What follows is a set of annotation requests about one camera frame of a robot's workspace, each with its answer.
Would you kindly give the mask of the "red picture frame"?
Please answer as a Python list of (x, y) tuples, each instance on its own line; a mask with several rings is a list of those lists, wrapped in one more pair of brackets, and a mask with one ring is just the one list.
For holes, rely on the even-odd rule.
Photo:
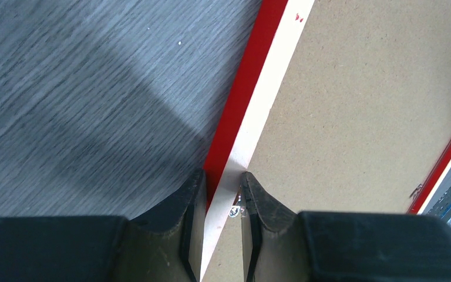
[(315, 1), (249, 171), (294, 212), (404, 213), (451, 139), (451, 1)]

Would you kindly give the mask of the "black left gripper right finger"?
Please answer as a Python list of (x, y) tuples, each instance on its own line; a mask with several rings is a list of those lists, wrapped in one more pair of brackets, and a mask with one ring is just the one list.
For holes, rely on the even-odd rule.
[(245, 281), (451, 281), (451, 227), (433, 216), (301, 211), (241, 175)]

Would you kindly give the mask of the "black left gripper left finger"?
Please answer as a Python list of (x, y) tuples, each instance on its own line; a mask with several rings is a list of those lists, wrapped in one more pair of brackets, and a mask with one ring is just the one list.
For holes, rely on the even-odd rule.
[(197, 281), (206, 177), (143, 214), (0, 217), (0, 281)]

